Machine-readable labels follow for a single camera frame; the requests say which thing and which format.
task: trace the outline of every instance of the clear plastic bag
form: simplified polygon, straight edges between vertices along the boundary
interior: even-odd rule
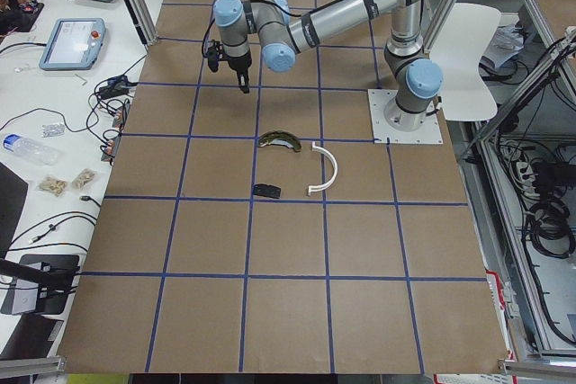
[[[60,180],[53,175],[47,175],[44,180],[38,184],[39,191],[50,192],[51,194],[59,197],[66,190],[68,182]]]
[[[95,179],[96,175],[96,171],[93,171],[90,168],[85,168],[72,182],[70,182],[70,187],[82,191],[88,183]]]

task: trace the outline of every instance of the blue tape grid line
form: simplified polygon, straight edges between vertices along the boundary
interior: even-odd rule
[[[261,279],[289,281],[410,281],[410,282],[486,282],[486,278],[450,276],[370,276],[318,274],[246,274],[186,272],[81,272],[82,276],[180,279]]]
[[[178,87],[222,87],[229,89],[238,89],[237,85],[211,85],[200,83],[161,83],[154,81],[139,81],[138,85],[167,85]],[[305,85],[251,85],[251,89],[281,89],[281,90],[318,90],[318,87],[305,86]],[[366,89],[359,87],[322,87],[320,90],[327,92],[365,92]]]
[[[210,6],[211,4],[164,4],[164,5],[174,5],[174,6],[185,6],[185,5],[204,5]],[[308,8],[293,8],[293,9],[302,9],[308,11]],[[378,71],[378,59],[377,59],[377,52],[381,49],[375,47],[374,42],[374,29],[371,23],[370,24],[370,36],[372,40],[372,47],[357,47],[354,46],[355,49],[371,49],[373,51],[373,65],[374,65],[374,72],[376,74],[376,83],[378,87],[381,87],[380,76]],[[187,39],[178,39],[178,38],[161,38],[164,40],[173,40],[183,43],[199,43],[201,41],[198,40],[187,40]],[[347,46],[339,46],[339,45],[321,45],[321,47],[330,47],[330,48],[349,48]],[[326,283],[326,296],[327,296],[327,320],[328,320],[328,349],[329,349],[329,364],[330,364],[330,372],[335,373],[335,355],[334,355],[334,342],[333,342],[333,328],[332,328],[332,317],[331,317],[331,298],[330,298],[330,282],[331,281],[405,281],[407,284],[408,296],[409,296],[409,307],[410,307],[410,314],[412,319],[412,325],[414,328],[414,337],[415,343],[418,353],[418,365],[420,368],[420,372],[424,372],[425,365],[422,357],[421,346],[419,341],[419,332],[418,332],[418,325],[416,319],[416,313],[414,309],[414,300],[412,296],[412,289],[411,283],[414,281],[421,281],[421,282],[485,282],[485,278],[478,278],[478,277],[411,277],[408,267],[408,260],[406,256],[406,250],[404,245],[404,238],[402,234],[402,225],[401,225],[401,214],[400,214],[400,207],[402,206],[457,206],[463,207],[467,206],[468,204],[465,202],[400,202],[398,200],[398,195],[396,191],[396,183],[394,177],[394,169],[392,163],[392,152],[390,149],[390,143],[386,145],[388,157],[389,157],[389,164],[390,164],[390,171],[391,171],[391,183],[392,183],[392,190],[393,190],[393,201],[330,201],[327,200],[327,196],[325,192],[322,192],[321,200],[267,200],[267,199],[255,199],[252,194],[250,194],[250,198],[246,199],[233,199],[233,198],[210,198],[210,197],[181,197],[181,192],[184,184],[185,178],[185,169],[187,165],[188,159],[188,151],[191,146],[192,139],[239,139],[239,140],[253,140],[254,141],[254,150],[253,150],[253,159],[252,159],[252,176],[251,176],[251,188],[256,182],[256,175],[257,175],[257,136],[258,136],[258,122],[259,122],[259,110],[260,110],[260,103],[261,103],[261,92],[263,89],[284,89],[289,88],[292,90],[317,90],[319,95],[319,138],[302,138],[302,140],[317,140],[324,145],[325,142],[350,142],[350,143],[363,143],[363,142],[374,142],[373,139],[338,139],[338,138],[325,138],[324,137],[324,128],[323,128],[323,111],[322,111],[322,92],[323,91],[361,91],[364,92],[364,88],[341,88],[341,87],[322,87],[321,86],[321,72],[320,72],[320,56],[321,51],[317,50],[317,70],[318,70],[318,86],[317,87],[306,87],[306,86],[280,86],[280,85],[263,85],[262,84],[262,59],[260,59],[260,75],[258,78],[258,84],[252,85],[254,90],[257,89],[257,100],[256,100],[256,126],[255,126],[255,135],[253,137],[220,137],[220,136],[195,136],[192,134],[192,129],[194,125],[194,116],[197,109],[197,104],[199,100],[199,93],[202,87],[220,87],[220,88],[233,88],[236,89],[235,85],[209,85],[209,84],[202,84],[202,75],[203,75],[203,67],[204,63],[202,62],[200,67],[200,73],[198,75],[198,80],[196,83],[155,83],[155,82],[141,82],[141,85],[154,85],[154,86],[187,86],[195,88],[195,96],[194,96],[194,104],[193,110],[191,114],[191,119],[189,123],[188,134],[182,135],[170,135],[170,134],[141,134],[135,133],[130,134],[126,133],[126,136],[133,136],[133,137],[158,137],[158,138],[186,138],[186,147],[184,153],[184,162],[183,167],[180,175],[180,180],[178,184],[177,195],[175,197],[153,197],[153,196],[120,196],[120,195],[109,195],[106,196],[106,199],[115,200],[115,199],[143,199],[143,200],[166,200],[166,201],[175,201],[175,208],[173,213],[173,218],[171,222],[171,228],[169,232],[168,243],[166,245],[166,255],[163,265],[162,272],[83,272],[83,275],[90,275],[90,276],[129,276],[129,277],[159,277],[161,278],[160,287],[158,290],[158,297],[157,297],[157,307],[156,307],[156,314],[154,317],[154,323],[152,327],[152,333],[150,336],[149,347],[148,347],[148,357],[146,363],[145,371],[148,372],[150,368],[150,364],[153,357],[154,352],[154,343],[156,338],[156,333],[158,330],[158,320],[160,315],[160,309],[162,304],[162,297],[163,291],[166,283],[166,279],[168,278],[210,278],[210,279],[234,279],[234,280],[243,280],[243,294],[242,294],[242,317],[241,317],[241,326],[240,326],[240,349],[238,353],[238,371],[242,372],[244,370],[244,354],[245,354],[245,333],[246,333],[246,322],[247,322],[247,313],[248,313],[248,288],[249,288],[249,280],[305,280],[305,281],[325,281]],[[326,179],[326,165],[325,165],[325,158],[321,157],[321,173],[322,173],[322,181],[324,182]],[[170,256],[170,249],[172,245],[173,235],[176,226],[176,218],[178,212],[178,206],[180,201],[231,201],[231,202],[247,202],[249,204],[249,215],[248,215],[248,227],[247,227],[247,249],[246,249],[246,257],[245,257],[245,271],[243,273],[186,273],[186,272],[168,272],[168,263],[169,263],[169,256]],[[324,228],[324,253],[325,253],[325,268],[326,274],[325,275],[274,275],[274,274],[250,274],[249,273],[249,258],[250,258],[250,242],[251,242],[251,232],[252,232],[252,220],[253,220],[253,209],[254,205],[257,202],[268,202],[268,203],[296,203],[296,204],[321,204],[323,209],[323,228]],[[329,269],[329,224],[328,224],[328,205],[349,205],[349,204],[362,204],[362,205],[384,205],[384,206],[394,206],[396,209],[396,216],[397,216],[397,224],[399,230],[399,237],[400,237],[400,246],[402,251],[402,258],[404,263],[404,276],[363,276],[363,275],[333,275],[330,273]]]
[[[314,0],[314,7],[318,7],[318,0]],[[320,145],[324,147],[324,113],[322,107],[322,74],[320,71],[320,50],[316,50],[316,71],[318,80],[318,111],[319,111],[319,133]],[[326,182],[326,158],[320,157],[320,169],[322,183]],[[322,225],[324,231],[324,266],[326,269],[326,314],[328,325],[328,360],[330,373],[336,373],[336,364],[334,358],[334,332],[332,327],[332,298],[330,290],[330,259],[329,259],[329,233],[328,233],[328,213],[326,204],[326,191],[322,191]]]
[[[221,201],[221,202],[268,202],[271,204],[326,204],[361,206],[428,206],[428,207],[468,207],[466,202],[428,202],[428,201],[345,201],[345,200],[278,200],[267,198],[216,198],[216,197],[162,197],[148,195],[105,195],[106,200],[156,200],[156,201]]]
[[[192,128],[193,128],[193,125],[194,125],[194,118],[195,118],[195,113],[196,113],[196,107],[197,107],[197,105],[198,105],[198,93],[200,92],[200,86],[199,86],[199,84],[200,84],[200,82],[201,82],[201,80],[202,80],[202,72],[203,72],[203,68],[204,68],[204,63],[205,63],[205,62],[202,60],[202,64],[200,65],[200,71],[199,71],[199,73],[198,73],[198,80],[197,80],[198,86],[197,86],[197,88],[196,88],[196,92],[195,92],[195,95],[194,95],[194,104],[193,104],[192,112],[191,112],[191,115],[190,115],[190,124],[189,124],[189,127],[188,127],[188,135],[190,135],[190,136],[192,135]],[[185,178],[185,172],[186,172],[186,163],[187,163],[187,161],[188,161],[188,151],[189,151],[189,149],[190,149],[190,142],[191,142],[191,141],[192,141],[192,139],[191,139],[190,137],[188,137],[188,138],[186,139],[186,147],[185,147],[185,150],[184,150],[184,161],[183,161],[183,163],[182,163],[182,171],[180,172],[180,179],[179,179],[179,182],[178,182],[178,190],[177,190],[176,199],[175,199],[174,213],[173,213],[173,215],[172,215],[172,222],[171,222],[171,225],[170,225],[170,232],[169,232],[169,235],[168,235],[168,242],[167,242],[167,245],[166,245],[166,254],[165,254],[165,257],[164,257],[163,273],[166,273],[166,272],[167,272],[167,269],[168,269],[168,262],[169,262],[169,259],[170,259],[170,248],[171,248],[171,246],[172,246],[172,240],[173,240],[173,238],[174,238],[174,231],[175,231],[175,227],[176,227],[176,218],[177,218],[177,215],[178,215],[178,207],[179,207],[179,204],[180,204],[179,198],[180,198],[180,196],[181,196],[182,187],[183,187],[183,185],[184,185],[184,178]],[[163,297],[163,294],[164,294],[164,285],[165,285],[165,282],[166,282],[166,276],[162,276],[162,277],[161,277],[161,280],[160,280],[160,287],[159,287],[159,289],[158,289],[156,312],[155,312],[155,314],[154,314],[154,323],[153,323],[153,325],[152,325],[152,331],[150,332],[150,343],[149,343],[149,345],[148,345],[148,356],[147,356],[147,359],[146,359],[146,367],[145,367],[145,370],[144,370],[145,372],[149,372],[149,371],[150,371],[150,364],[151,364],[151,362],[152,362],[152,355],[153,355],[153,353],[154,353],[154,344],[155,344],[155,342],[156,342],[156,332],[157,332],[157,330],[158,330],[158,320],[159,320],[159,317],[160,317],[160,309],[161,309],[161,306],[162,306],[162,297]]]
[[[148,138],[197,138],[197,139],[225,139],[227,141],[232,139],[245,139],[254,140],[256,136],[226,136],[226,135],[186,135],[186,134],[155,134],[155,133],[142,133],[142,132],[126,132],[122,134],[124,137],[148,137]],[[320,137],[299,138],[300,141],[320,141]],[[360,139],[360,138],[324,138],[325,142],[334,143],[374,143],[373,139]]]
[[[250,199],[248,209],[248,227],[247,227],[247,240],[246,240],[246,259],[244,262],[244,284],[242,287],[242,316],[240,319],[240,344],[238,354],[238,372],[244,371],[244,352],[246,347],[246,320],[248,314],[248,273],[250,267],[250,247],[252,243],[252,221],[254,218],[254,195],[252,190],[256,184],[256,170],[257,170],[257,150],[258,150],[258,128],[260,126],[260,102],[262,97],[262,56],[259,59],[260,68],[258,69],[258,89],[256,99],[256,125],[254,127],[254,148],[252,150],[252,176],[250,179]]]
[[[414,341],[416,343],[416,352],[418,354],[418,366],[420,367],[420,374],[424,374],[424,358],[422,357],[422,347],[420,346],[420,336],[418,333],[418,323],[416,320],[416,311],[414,309],[414,298],[412,296],[412,286],[410,284],[410,269],[408,267],[408,258],[406,255],[406,245],[404,244],[404,234],[402,231],[402,221],[400,215],[400,205],[398,203],[398,193],[396,191],[396,177],[394,175],[394,163],[392,162],[392,150],[390,140],[386,144],[386,153],[388,154],[388,163],[390,164],[390,177],[392,183],[392,194],[394,196],[394,207],[396,208],[396,222],[398,224],[398,236],[400,238],[400,249],[402,251],[402,261],[404,263],[404,272],[406,274],[406,289],[408,290],[408,301],[410,307],[410,315],[412,318],[412,327],[414,329]]]

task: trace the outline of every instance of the power strip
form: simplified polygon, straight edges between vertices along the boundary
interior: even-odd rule
[[[539,198],[539,194],[536,192],[534,182],[536,181],[536,175],[532,166],[528,162],[517,161],[514,165],[516,169],[516,175],[519,182],[524,185],[525,195],[529,198]]]

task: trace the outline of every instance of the black monitor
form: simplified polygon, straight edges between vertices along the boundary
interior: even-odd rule
[[[19,263],[4,259],[18,227],[27,192],[28,184],[0,163],[0,274],[12,277],[0,313],[18,313],[19,302],[27,302],[32,296],[35,307],[31,311],[59,314],[66,305],[67,293],[78,270],[79,257],[32,254],[24,255]],[[17,285],[18,280],[35,285],[22,289]],[[41,297],[42,289],[56,290],[62,294]]]
[[[22,215],[27,192],[28,184],[0,163],[0,258],[6,257]]]

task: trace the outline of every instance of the white curved plastic part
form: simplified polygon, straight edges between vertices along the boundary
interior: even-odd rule
[[[319,185],[311,184],[310,186],[308,186],[309,197],[313,192],[321,192],[324,191],[325,189],[328,189],[330,185],[334,183],[334,181],[336,180],[336,176],[338,175],[338,163],[336,162],[336,158],[334,158],[334,155],[328,152],[327,149],[325,149],[324,147],[316,146],[316,141],[312,141],[312,152],[318,152],[327,157],[328,160],[332,163],[333,173],[332,177],[327,182]]]

